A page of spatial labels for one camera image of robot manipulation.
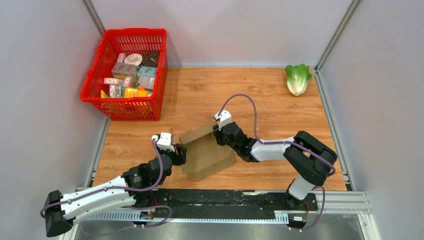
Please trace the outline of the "brown cardboard paper box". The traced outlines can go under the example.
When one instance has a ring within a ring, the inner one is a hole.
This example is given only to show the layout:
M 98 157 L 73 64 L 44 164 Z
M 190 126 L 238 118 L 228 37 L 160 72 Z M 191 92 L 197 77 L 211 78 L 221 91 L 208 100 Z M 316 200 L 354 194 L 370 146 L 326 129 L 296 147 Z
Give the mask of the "brown cardboard paper box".
M 182 171 L 191 181 L 200 181 L 236 163 L 233 150 L 227 145 L 218 145 L 213 131 L 215 125 L 211 122 L 179 137 L 187 148 Z

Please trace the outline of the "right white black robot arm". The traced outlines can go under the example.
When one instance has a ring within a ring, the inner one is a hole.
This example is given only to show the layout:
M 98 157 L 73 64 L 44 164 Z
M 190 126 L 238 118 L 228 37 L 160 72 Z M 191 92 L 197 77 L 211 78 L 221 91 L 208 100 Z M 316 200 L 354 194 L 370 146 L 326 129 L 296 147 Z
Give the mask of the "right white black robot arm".
M 307 194 L 323 186 L 336 172 L 334 164 L 338 156 L 335 151 L 306 131 L 272 141 L 247 137 L 235 122 L 223 127 L 215 124 L 212 129 L 217 144 L 230 147 L 245 162 L 288 161 L 298 173 L 285 195 L 286 205 L 293 210 L 299 209 Z

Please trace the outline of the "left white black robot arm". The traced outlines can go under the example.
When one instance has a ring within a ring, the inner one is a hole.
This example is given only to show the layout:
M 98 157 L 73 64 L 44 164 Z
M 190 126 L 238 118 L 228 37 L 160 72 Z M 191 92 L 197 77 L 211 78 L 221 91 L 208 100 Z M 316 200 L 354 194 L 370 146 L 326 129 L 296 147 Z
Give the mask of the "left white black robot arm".
M 172 174 L 173 166 L 186 163 L 187 147 L 177 143 L 174 150 L 155 148 L 156 157 L 148 163 L 130 168 L 96 187 L 73 193 L 51 191 L 40 211 L 45 221 L 47 237 L 56 237 L 89 217 L 114 208 L 148 207 L 153 201 L 151 192 Z

